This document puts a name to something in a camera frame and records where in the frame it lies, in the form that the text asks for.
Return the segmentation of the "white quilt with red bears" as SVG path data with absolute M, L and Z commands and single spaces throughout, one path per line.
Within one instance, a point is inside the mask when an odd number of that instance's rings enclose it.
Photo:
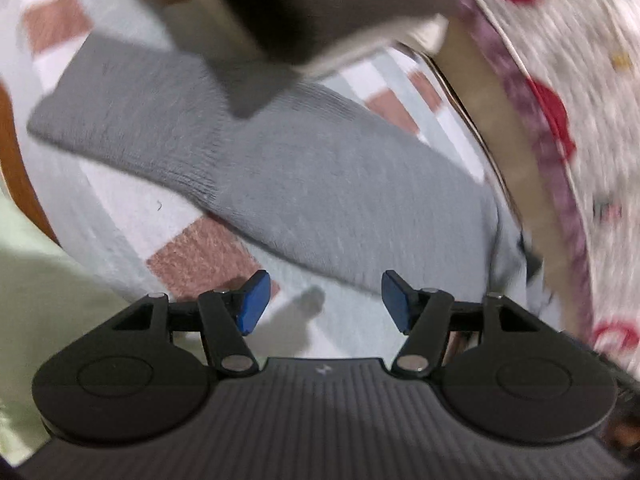
M 532 87 L 582 217 L 592 340 L 639 364 L 639 0 L 474 0 Z

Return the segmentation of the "light green cloth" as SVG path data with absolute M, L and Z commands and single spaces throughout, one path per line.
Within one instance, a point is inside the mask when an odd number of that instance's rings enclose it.
M 32 400 L 40 365 L 123 307 L 1 197 L 1 457 L 9 464 L 49 439 Z

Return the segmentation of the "checkered plush blanket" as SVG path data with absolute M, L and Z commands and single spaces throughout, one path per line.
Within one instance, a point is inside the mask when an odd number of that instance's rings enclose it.
M 221 30 L 198 31 L 204 18 L 195 1 L 155 11 L 145 0 L 1 0 L 1 78 L 12 99 L 27 174 L 55 236 L 128 299 L 155 289 L 191 298 L 267 270 L 273 300 L 248 338 L 258 356 L 389 358 L 401 336 L 378 296 L 267 252 L 167 188 L 27 133 L 30 112 L 90 32 L 157 49 L 230 54 L 232 45 Z

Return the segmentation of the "beige mattress edge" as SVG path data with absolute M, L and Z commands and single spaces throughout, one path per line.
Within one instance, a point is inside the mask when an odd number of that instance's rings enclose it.
M 506 181 L 513 208 L 544 260 L 547 286 L 560 297 L 563 327 L 580 335 L 570 253 L 520 116 L 462 21 L 452 18 L 435 63 L 485 141 Z

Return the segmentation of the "folded cream garment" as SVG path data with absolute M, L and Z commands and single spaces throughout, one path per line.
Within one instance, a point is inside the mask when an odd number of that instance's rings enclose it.
M 324 76 L 396 42 L 426 54 L 435 53 L 444 42 L 448 20 L 454 13 L 452 10 L 430 18 L 403 18 L 367 29 L 339 41 L 309 62 L 292 64 L 270 58 L 240 23 L 226 0 L 142 1 L 164 21 L 172 39 L 182 50 L 220 60 L 256 60 L 285 65 L 284 75 L 268 84 L 265 94 L 275 94 L 298 76 Z

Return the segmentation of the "grey knit cat sweater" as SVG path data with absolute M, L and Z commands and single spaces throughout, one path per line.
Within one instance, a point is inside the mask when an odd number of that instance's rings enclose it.
M 540 260 L 491 188 L 322 84 L 88 37 L 28 131 L 186 196 L 276 254 L 374 292 L 387 270 L 539 312 Z

